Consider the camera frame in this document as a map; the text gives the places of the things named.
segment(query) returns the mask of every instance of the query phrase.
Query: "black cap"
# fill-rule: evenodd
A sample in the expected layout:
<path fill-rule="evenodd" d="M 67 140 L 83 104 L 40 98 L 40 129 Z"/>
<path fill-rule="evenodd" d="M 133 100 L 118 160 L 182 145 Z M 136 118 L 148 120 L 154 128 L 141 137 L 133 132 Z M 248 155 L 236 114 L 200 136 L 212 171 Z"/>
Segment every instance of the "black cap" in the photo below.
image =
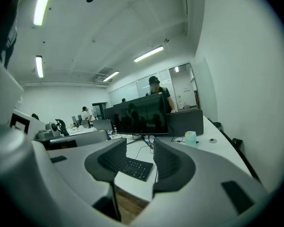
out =
<path fill-rule="evenodd" d="M 150 77 L 150 78 L 148 79 L 148 81 L 149 81 L 150 84 L 151 84 L 151 83 L 157 83 L 157 84 L 160 83 L 159 79 L 158 79 L 156 76 Z"/>

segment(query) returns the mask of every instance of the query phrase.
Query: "white shirt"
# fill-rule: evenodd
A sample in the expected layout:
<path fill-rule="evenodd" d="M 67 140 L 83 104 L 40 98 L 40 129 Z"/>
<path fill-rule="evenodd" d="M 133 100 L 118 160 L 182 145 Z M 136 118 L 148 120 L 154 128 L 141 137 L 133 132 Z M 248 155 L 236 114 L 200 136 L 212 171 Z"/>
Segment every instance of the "white shirt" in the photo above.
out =
<path fill-rule="evenodd" d="M 89 118 L 89 116 L 91 116 L 90 122 L 93 122 L 95 120 L 93 112 L 90 109 L 88 109 L 87 111 L 83 111 L 83 116 L 84 119 Z"/>

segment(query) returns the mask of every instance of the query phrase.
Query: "wooden floor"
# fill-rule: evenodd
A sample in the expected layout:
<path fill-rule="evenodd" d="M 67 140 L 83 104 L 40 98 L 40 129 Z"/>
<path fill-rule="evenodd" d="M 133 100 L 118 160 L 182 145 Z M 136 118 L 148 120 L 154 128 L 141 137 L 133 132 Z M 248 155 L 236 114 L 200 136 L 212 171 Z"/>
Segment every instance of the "wooden floor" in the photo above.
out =
<path fill-rule="evenodd" d="M 136 198 L 116 187 L 116 198 L 122 223 L 131 223 L 146 208 L 149 202 Z"/>

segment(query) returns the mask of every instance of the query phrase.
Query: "fluorescent light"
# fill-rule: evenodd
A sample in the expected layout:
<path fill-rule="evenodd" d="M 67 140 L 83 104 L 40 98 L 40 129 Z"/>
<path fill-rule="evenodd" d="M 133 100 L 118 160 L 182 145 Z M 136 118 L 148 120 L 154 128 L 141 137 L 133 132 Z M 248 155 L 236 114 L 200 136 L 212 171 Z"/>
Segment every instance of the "fluorescent light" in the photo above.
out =
<path fill-rule="evenodd" d="M 43 70 L 42 70 L 42 56 L 36 56 L 36 65 L 37 65 L 37 72 L 40 78 L 43 77 Z"/>
<path fill-rule="evenodd" d="M 152 50 L 150 52 L 147 52 L 146 54 L 138 57 L 137 59 L 134 59 L 134 62 L 138 62 L 140 60 L 143 60 L 144 58 L 146 58 L 146 57 L 148 57 L 150 55 L 153 55 L 153 54 L 155 54 L 155 53 L 157 53 L 159 51 L 163 51 L 163 50 L 164 50 L 163 46 L 160 46 L 160 47 L 158 47 L 158 48 L 156 48 L 156 49 L 154 49 L 154 50 Z"/>
<path fill-rule="evenodd" d="M 110 80 L 112 77 L 114 77 L 115 75 L 119 74 L 118 71 L 114 72 L 113 74 L 111 74 L 108 78 L 105 78 L 103 81 L 108 81 Z"/>
<path fill-rule="evenodd" d="M 35 8 L 34 25 L 42 25 L 48 0 L 38 0 Z"/>

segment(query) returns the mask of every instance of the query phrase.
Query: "keyboard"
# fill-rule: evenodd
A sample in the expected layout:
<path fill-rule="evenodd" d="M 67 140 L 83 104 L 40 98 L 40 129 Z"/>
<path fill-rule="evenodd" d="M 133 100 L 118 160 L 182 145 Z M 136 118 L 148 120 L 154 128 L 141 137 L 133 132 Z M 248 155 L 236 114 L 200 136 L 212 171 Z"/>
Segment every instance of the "keyboard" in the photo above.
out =
<path fill-rule="evenodd" d="M 146 182 L 153 163 L 126 158 L 120 172 Z"/>

